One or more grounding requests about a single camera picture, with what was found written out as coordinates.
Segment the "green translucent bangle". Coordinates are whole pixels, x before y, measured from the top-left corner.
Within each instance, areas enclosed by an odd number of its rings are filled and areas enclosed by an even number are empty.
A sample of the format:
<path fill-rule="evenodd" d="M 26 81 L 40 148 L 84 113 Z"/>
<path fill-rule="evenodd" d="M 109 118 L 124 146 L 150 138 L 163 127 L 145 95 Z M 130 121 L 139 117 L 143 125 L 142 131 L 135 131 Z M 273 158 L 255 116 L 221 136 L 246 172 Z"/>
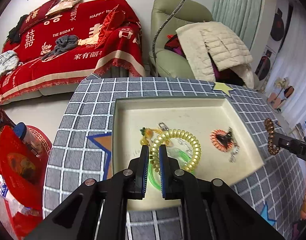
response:
<path fill-rule="evenodd" d="M 162 194 L 167 192 L 176 170 L 185 170 L 192 154 L 178 147 L 163 145 L 158 155 L 150 155 L 148 163 L 148 181 Z"/>

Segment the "orange black scrunchie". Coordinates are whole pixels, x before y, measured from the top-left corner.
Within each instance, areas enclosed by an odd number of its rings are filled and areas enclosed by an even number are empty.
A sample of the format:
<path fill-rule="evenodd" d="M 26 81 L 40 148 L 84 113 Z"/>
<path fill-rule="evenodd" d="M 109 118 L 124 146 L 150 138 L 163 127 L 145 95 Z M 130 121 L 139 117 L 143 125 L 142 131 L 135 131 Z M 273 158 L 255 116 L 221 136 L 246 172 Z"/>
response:
<path fill-rule="evenodd" d="M 231 127 L 228 131 L 222 129 L 213 130 L 210 134 L 210 140 L 213 146 L 221 152 L 230 152 L 234 143 L 238 144 Z"/>

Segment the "yellow-green felt star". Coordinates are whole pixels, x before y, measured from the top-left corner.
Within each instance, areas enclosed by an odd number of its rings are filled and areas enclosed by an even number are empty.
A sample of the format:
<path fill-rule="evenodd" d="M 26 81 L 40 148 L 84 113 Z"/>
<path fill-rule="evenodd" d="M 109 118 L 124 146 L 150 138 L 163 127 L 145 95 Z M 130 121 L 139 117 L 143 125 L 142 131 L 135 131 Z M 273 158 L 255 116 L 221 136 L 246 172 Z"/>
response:
<path fill-rule="evenodd" d="M 213 91 L 223 92 L 224 94 L 226 94 L 230 98 L 232 97 L 231 96 L 231 91 L 233 91 L 233 90 L 234 90 L 233 88 L 226 85 L 225 83 L 215 82 L 214 86 L 213 86 Z"/>

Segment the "orange felt star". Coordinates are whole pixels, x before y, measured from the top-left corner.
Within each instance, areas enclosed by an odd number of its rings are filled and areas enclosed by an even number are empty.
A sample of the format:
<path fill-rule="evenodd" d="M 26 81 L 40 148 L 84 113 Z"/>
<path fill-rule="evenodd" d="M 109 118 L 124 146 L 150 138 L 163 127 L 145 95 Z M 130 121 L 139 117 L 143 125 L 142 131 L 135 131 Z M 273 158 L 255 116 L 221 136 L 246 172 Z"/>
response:
<path fill-rule="evenodd" d="M 105 152 L 103 180 L 110 179 L 112 177 L 112 133 L 89 135 L 87 138 Z"/>

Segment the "red patterned sofa blanket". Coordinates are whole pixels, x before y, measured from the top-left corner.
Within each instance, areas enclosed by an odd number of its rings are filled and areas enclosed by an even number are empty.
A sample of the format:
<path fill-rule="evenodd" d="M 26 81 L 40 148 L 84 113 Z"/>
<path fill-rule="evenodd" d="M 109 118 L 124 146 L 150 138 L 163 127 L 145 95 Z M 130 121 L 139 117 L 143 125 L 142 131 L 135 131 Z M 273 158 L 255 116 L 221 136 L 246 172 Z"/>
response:
<path fill-rule="evenodd" d="M 145 76 L 140 21 L 126 0 L 59 0 L 30 12 L 0 56 L 0 102 L 89 74 Z"/>

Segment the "yellow charm keychain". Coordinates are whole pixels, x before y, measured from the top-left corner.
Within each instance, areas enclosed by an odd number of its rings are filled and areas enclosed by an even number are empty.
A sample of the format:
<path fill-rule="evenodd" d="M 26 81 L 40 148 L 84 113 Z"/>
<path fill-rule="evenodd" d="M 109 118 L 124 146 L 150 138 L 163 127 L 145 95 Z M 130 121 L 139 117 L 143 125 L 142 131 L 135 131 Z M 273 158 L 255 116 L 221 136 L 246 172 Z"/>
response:
<path fill-rule="evenodd" d="M 154 140 L 157 135 L 161 135 L 163 133 L 162 129 L 160 128 L 145 128 L 143 127 L 140 129 L 141 133 L 141 140 L 140 144 L 141 146 L 146 145 L 146 146 L 152 146 L 154 144 Z"/>

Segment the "silver chain white bead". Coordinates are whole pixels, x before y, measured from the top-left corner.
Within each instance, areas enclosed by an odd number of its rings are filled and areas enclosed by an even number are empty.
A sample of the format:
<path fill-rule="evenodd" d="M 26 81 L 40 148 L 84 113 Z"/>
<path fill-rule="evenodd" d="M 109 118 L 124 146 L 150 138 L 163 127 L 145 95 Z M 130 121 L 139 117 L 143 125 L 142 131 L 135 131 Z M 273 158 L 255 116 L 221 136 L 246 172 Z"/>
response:
<path fill-rule="evenodd" d="M 229 162 L 230 163 L 235 163 L 237 158 L 236 155 L 239 153 L 240 147 L 238 144 L 234 143 L 231 151 L 230 151 L 230 157 L 229 157 Z"/>

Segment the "red gift bag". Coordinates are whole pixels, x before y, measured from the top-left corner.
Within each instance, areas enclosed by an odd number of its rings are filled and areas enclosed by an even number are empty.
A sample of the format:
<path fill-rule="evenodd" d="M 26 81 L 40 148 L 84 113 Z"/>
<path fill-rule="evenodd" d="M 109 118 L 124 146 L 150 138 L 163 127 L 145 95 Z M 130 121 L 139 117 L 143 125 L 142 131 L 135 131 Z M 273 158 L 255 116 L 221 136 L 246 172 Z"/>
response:
<path fill-rule="evenodd" d="M 29 131 L 41 143 L 41 153 L 34 154 L 9 126 L 0 134 L 0 175 L 7 188 L 4 202 L 18 239 L 26 237 L 43 220 L 43 184 L 52 148 L 39 129 L 29 126 Z"/>

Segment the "grey checkered tablecloth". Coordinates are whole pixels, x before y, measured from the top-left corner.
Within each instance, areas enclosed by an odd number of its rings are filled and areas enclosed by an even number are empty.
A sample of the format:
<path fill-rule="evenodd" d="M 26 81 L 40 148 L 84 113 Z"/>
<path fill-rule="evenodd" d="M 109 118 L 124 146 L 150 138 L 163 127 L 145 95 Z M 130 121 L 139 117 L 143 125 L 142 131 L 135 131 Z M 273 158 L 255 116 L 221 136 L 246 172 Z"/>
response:
<path fill-rule="evenodd" d="M 113 126 L 114 104 L 117 99 L 153 96 L 219 96 L 214 84 L 193 79 L 165 77 L 118 77 L 102 79 L 94 74 L 80 82 L 64 113 L 52 146 L 43 187 L 43 216 L 51 213 L 82 182 L 88 178 L 101 180 L 105 152 L 88 140 L 89 135 L 108 133 Z M 267 152 L 265 118 L 273 113 L 252 89 L 232 86 L 234 108 L 254 137 L 265 165 L 233 190 L 258 213 L 265 203 L 274 228 L 291 239 L 292 226 L 306 188 L 298 159 L 280 151 L 277 156 Z"/>

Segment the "beige puffer jacket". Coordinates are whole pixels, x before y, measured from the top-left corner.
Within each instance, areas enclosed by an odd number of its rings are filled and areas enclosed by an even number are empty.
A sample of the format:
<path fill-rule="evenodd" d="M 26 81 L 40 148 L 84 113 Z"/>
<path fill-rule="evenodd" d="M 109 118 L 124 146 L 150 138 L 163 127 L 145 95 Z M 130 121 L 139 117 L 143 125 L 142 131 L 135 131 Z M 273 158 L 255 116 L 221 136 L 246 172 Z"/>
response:
<path fill-rule="evenodd" d="M 179 27 L 176 33 L 196 79 L 215 81 L 214 63 L 219 72 L 230 69 L 246 87 L 254 88 L 253 57 L 229 27 L 220 22 L 192 23 Z"/>

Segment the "grey-green jewelry tray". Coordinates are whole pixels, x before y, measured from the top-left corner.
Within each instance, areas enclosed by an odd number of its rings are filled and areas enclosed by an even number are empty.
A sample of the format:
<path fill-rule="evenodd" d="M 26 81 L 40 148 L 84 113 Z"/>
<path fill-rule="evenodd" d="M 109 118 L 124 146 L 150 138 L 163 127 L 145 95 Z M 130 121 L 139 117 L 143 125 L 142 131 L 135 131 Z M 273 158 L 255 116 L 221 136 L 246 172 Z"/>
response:
<path fill-rule="evenodd" d="M 239 116 L 233 103 L 225 98 L 134 98 L 118 99 L 115 102 L 112 135 L 112 169 L 119 172 L 129 162 L 140 156 L 140 129 L 160 128 L 154 144 L 148 146 L 151 156 L 158 155 L 158 147 L 178 147 L 192 154 L 188 163 L 192 174 L 199 179 L 220 178 L 233 185 L 264 165 L 251 134 Z M 210 140 L 215 129 L 233 135 L 240 151 L 236 162 L 230 163 L 230 152 L 221 152 Z M 178 200 L 165 200 L 147 179 L 147 190 L 143 200 L 130 200 L 130 211 L 158 210 L 178 206 Z"/>

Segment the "blue felt star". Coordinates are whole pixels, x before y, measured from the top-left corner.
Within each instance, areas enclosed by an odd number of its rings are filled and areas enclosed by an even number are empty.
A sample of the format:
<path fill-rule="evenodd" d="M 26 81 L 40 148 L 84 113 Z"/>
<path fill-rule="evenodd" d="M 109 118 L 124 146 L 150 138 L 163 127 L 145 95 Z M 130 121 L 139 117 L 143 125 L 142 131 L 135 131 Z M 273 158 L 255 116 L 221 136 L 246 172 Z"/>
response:
<path fill-rule="evenodd" d="M 274 224 L 276 223 L 276 220 L 269 218 L 269 210 L 267 203 L 264 204 L 260 215 L 265 221 L 267 221 L 270 224 L 270 226 L 274 226 Z"/>

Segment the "grey crumpled cloth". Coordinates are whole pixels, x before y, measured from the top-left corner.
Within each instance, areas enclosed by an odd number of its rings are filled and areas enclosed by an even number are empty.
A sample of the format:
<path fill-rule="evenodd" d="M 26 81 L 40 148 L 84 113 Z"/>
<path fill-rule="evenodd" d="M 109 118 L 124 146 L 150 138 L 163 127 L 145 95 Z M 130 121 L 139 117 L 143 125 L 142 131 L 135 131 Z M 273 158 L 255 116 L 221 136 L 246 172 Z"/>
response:
<path fill-rule="evenodd" d="M 78 37 L 76 35 L 64 35 L 55 41 L 54 49 L 46 53 L 41 60 L 47 59 L 50 56 L 57 56 L 72 50 L 78 46 Z"/>

